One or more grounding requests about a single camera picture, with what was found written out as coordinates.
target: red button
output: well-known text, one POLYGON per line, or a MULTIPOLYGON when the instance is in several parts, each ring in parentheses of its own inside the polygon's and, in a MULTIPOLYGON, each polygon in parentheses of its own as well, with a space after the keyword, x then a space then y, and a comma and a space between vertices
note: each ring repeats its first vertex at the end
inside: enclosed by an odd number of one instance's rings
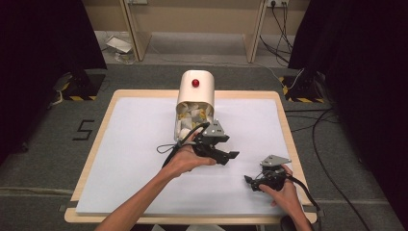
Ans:
POLYGON ((191 81, 193 87, 198 88, 200 86, 200 82, 197 79, 191 81))

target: yellow and black tape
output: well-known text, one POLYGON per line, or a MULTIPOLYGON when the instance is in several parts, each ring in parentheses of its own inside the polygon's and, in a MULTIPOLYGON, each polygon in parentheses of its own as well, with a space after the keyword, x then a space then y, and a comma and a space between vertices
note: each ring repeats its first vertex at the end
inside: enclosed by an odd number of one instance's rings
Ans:
POLYGON ((283 94, 285 95, 285 99, 291 102, 301 102, 301 103, 323 103, 323 99, 320 96, 319 89, 313 88, 313 90, 309 90, 306 93, 299 94, 298 91, 288 89, 292 85, 287 86, 287 82, 285 81, 285 77, 279 77, 279 81, 282 83, 282 90, 283 94))

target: white container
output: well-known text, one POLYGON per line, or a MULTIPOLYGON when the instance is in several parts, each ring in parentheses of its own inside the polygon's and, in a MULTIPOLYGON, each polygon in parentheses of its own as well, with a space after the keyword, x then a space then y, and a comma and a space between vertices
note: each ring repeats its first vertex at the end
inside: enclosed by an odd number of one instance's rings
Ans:
POLYGON ((213 122, 214 76, 206 70, 188 70, 181 79, 176 106, 174 139, 182 140, 196 125, 213 122))

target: forearm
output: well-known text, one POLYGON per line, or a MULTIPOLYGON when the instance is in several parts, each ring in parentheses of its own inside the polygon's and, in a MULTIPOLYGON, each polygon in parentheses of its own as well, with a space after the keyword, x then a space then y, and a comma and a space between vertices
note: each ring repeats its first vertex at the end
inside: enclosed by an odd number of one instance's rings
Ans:
POLYGON ((130 230, 174 176, 163 168, 141 190, 108 215, 96 230, 130 230))
POLYGON ((303 211, 290 215, 297 231, 311 231, 312 227, 303 211))

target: hazard stripe tape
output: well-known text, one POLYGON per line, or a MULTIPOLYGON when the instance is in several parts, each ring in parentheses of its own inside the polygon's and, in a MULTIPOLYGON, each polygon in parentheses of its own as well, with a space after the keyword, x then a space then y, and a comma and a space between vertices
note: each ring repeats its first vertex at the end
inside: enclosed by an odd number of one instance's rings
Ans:
POLYGON ((302 102, 302 103, 323 103, 323 99, 320 98, 293 98, 287 97, 288 101, 291 102, 302 102))
POLYGON ((302 102, 302 103, 323 103, 322 98, 293 98, 291 96, 291 91, 288 89, 288 86, 284 85, 283 81, 285 80, 285 77, 279 77, 279 81, 282 83, 283 88, 283 95, 285 96, 286 100, 291 101, 291 102, 302 102))

